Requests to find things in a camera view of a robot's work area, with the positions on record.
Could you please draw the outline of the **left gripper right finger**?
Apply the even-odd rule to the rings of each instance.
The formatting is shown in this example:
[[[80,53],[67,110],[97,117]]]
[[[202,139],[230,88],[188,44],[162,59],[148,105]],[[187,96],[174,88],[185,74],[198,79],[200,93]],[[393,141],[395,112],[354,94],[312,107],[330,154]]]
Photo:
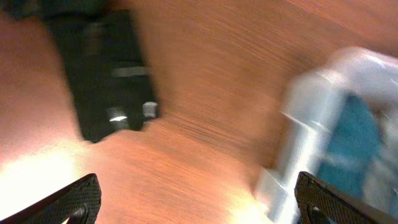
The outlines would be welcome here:
[[[304,224],[395,224],[397,219],[301,171],[294,188]]]

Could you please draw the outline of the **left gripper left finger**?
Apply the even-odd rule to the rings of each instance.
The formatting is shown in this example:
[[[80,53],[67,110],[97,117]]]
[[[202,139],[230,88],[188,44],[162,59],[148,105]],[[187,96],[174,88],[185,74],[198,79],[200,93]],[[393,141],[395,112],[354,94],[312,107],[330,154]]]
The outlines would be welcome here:
[[[95,224],[101,207],[97,175],[88,174],[37,203],[1,220],[14,224]]]

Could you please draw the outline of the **blue shirt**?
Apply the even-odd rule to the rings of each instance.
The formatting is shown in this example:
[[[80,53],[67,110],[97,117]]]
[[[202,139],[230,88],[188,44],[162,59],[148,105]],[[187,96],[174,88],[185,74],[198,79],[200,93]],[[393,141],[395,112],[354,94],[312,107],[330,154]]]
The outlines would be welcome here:
[[[360,97],[348,95],[316,177],[347,195],[362,198],[364,178],[380,144],[368,105]]]

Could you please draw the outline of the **black garment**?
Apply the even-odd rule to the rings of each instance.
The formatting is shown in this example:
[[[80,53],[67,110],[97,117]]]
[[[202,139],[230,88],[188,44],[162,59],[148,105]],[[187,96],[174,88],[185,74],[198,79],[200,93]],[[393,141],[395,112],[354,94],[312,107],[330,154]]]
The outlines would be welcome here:
[[[139,131],[160,115],[131,13],[107,0],[1,1],[11,19],[37,16],[62,59],[80,132],[100,142],[122,129]]]

